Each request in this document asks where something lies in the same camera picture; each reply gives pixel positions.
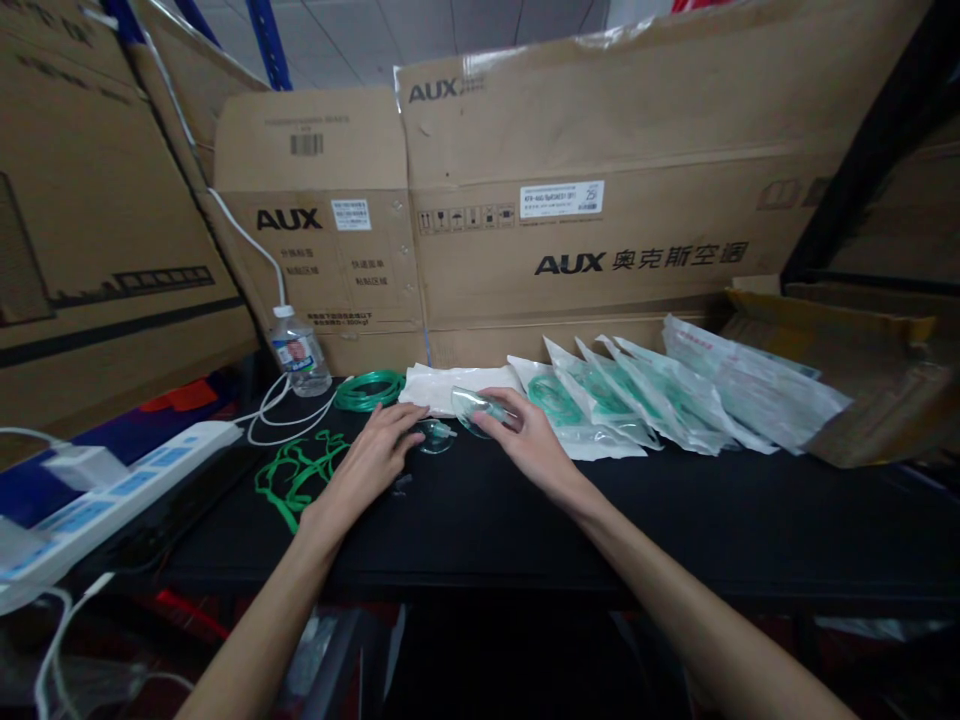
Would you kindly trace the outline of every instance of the black tabletop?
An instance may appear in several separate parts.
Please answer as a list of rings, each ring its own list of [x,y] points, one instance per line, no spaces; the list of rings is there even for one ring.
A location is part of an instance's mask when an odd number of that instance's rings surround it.
[[[290,397],[273,417],[301,417],[317,402]],[[331,409],[317,429],[352,440],[366,417]],[[385,493],[353,528],[325,600],[469,594],[633,604],[575,525],[499,446],[456,429],[447,452],[412,452],[412,481]],[[255,432],[267,441],[289,429],[258,424]],[[321,448],[304,444],[311,457]],[[783,451],[710,458],[675,447],[578,466],[641,530],[742,609],[960,616],[960,505],[898,466],[842,471]],[[319,492],[320,483],[304,489]],[[251,475],[149,579],[186,593],[253,594],[290,539]]]

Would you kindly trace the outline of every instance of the plastic bottle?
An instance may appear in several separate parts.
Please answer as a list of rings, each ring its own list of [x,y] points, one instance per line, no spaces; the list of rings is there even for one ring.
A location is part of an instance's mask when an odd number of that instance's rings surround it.
[[[323,351],[313,328],[294,315],[292,305],[273,309],[277,326],[270,342],[283,369],[290,374],[290,385],[300,397],[323,395],[333,384]]]

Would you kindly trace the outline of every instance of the bottle label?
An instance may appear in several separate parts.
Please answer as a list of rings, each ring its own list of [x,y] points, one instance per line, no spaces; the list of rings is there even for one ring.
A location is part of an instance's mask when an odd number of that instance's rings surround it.
[[[309,372],[316,367],[310,349],[300,340],[274,340],[273,349],[287,372]]]

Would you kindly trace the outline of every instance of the white paper packet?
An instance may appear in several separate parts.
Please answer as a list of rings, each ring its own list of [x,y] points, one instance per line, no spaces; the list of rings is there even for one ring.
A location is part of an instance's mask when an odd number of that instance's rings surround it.
[[[488,387],[508,387],[523,392],[520,379],[510,365],[438,370],[417,363],[407,368],[407,384],[400,391],[397,402],[429,405],[433,417],[456,417],[450,404],[450,391],[454,385],[475,392]]]
[[[687,452],[701,455],[719,455],[724,448],[739,449],[740,446],[729,435],[707,425],[690,411],[689,403],[685,402],[686,398],[678,392],[670,378],[653,372],[649,366],[641,365],[614,345],[606,335],[599,336],[597,341],[603,343],[617,368],[627,374],[640,393],[637,398],[620,389],[620,399],[640,412],[647,423],[663,437],[675,442]],[[581,350],[584,357],[590,353],[585,347]],[[610,361],[595,353],[590,355],[596,357],[598,364],[602,363],[601,372],[604,372]]]
[[[557,379],[566,388],[591,425],[612,428],[639,445],[660,450],[663,443],[640,415],[624,403],[603,376],[589,363],[571,355],[547,337],[547,346]]]
[[[688,409],[699,417],[708,427],[721,430],[749,450],[755,450],[764,455],[775,453],[779,448],[758,435],[747,430],[734,420],[723,409],[720,402],[720,393],[713,383],[697,375],[693,370],[685,367],[673,358],[661,355],[658,352],[647,350],[629,340],[614,338],[631,358],[641,367],[646,367],[649,373],[663,378],[663,382],[672,382],[669,397],[675,397],[674,402]]]
[[[853,402],[752,348],[672,315],[664,322],[663,341],[667,355],[716,385],[728,413],[794,455]]]
[[[643,448],[632,440],[602,425],[591,425],[560,383],[551,365],[513,355],[507,355],[507,362],[513,366],[528,397],[531,396],[531,384],[535,387],[540,385],[541,392],[535,392],[530,399],[534,403],[537,403],[535,398],[541,399],[543,404],[540,407],[571,460],[646,457]],[[550,397],[554,397],[555,401],[551,402]]]

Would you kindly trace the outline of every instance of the white power strip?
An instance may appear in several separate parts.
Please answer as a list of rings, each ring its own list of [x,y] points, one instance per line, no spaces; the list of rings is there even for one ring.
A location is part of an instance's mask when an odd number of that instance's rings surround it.
[[[233,423],[197,423],[134,463],[116,485],[84,493],[35,525],[33,530],[46,542],[19,565],[0,573],[0,583],[24,583],[0,584],[0,615],[23,607],[42,593],[27,583],[56,583],[214,452],[242,435]]]

